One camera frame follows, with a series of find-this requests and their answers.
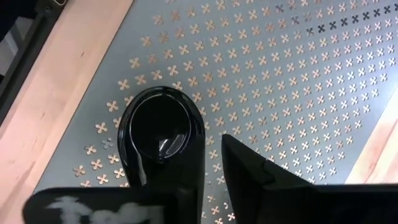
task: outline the white logo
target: white logo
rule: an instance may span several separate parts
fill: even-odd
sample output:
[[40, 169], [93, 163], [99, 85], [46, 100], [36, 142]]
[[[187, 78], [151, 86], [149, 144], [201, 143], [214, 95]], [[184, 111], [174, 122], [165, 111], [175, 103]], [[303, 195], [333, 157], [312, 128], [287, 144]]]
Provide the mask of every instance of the white logo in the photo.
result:
[[163, 224], [163, 208], [161, 206], [143, 207], [129, 202], [121, 205], [117, 212], [109, 210], [93, 211], [86, 205], [77, 202], [78, 198], [64, 196], [57, 198], [47, 208], [61, 210], [62, 224], [80, 224], [83, 216], [90, 218], [90, 224]]

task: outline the black plastic part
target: black plastic part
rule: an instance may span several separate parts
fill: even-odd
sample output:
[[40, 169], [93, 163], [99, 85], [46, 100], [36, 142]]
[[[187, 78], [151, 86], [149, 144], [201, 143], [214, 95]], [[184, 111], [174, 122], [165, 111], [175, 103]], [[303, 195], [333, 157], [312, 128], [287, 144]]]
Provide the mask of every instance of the black plastic part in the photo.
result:
[[312, 185], [223, 135], [237, 224], [398, 223], [398, 185]]
[[67, 0], [39, 0], [33, 21], [24, 44], [18, 50], [0, 84], [0, 125], [39, 55], [47, 37], [59, 18]]
[[[175, 156], [186, 154], [197, 136], [204, 134], [203, 118], [186, 94], [166, 86], [139, 93], [122, 115], [118, 130], [119, 154], [130, 185], [144, 185], [158, 176]], [[173, 141], [178, 139], [176, 136], [183, 136], [178, 146], [164, 144], [169, 148], [163, 151], [174, 147], [171, 155], [158, 151], [164, 139]], [[204, 151], [205, 139], [200, 140], [203, 141], [203, 144], [200, 143], [203, 148], [197, 150]]]
[[[148, 220], [159, 220], [160, 215], [162, 222], [154, 223], [199, 224], [205, 176], [204, 138], [199, 135], [193, 139], [183, 154], [173, 157], [144, 186], [41, 191], [26, 202], [25, 223], [106, 223], [122, 218], [125, 222], [120, 223], [150, 224]], [[159, 209], [154, 212], [154, 207], [161, 207], [162, 213]], [[148, 213], [146, 218], [137, 218], [142, 212]]]

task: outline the black bracket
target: black bracket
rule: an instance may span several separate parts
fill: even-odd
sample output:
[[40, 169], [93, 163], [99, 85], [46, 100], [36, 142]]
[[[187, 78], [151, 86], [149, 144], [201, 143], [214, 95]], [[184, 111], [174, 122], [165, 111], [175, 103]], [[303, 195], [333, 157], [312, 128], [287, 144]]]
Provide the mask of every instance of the black bracket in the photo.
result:
[[66, 4], [67, 0], [37, 2], [35, 7], [37, 16], [0, 84], [0, 125]]

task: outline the perforated metal sheet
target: perforated metal sheet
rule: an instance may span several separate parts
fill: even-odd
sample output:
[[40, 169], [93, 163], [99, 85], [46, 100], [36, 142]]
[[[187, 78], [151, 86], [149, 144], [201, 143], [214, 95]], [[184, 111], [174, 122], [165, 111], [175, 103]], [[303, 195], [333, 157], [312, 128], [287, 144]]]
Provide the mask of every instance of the perforated metal sheet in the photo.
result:
[[233, 221], [220, 136], [314, 184], [347, 178], [398, 81], [398, 4], [136, 0], [37, 190], [126, 186], [116, 131], [140, 91], [184, 91], [206, 122], [204, 223]]

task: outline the light wood table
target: light wood table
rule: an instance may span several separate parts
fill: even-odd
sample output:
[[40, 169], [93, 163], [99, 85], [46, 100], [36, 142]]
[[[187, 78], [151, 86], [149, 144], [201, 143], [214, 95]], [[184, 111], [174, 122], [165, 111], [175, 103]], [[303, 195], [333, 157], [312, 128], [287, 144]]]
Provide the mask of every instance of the light wood table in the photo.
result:
[[[70, 0], [0, 127], [0, 223], [33, 192], [132, 0]], [[347, 183], [398, 180], [398, 91]]]

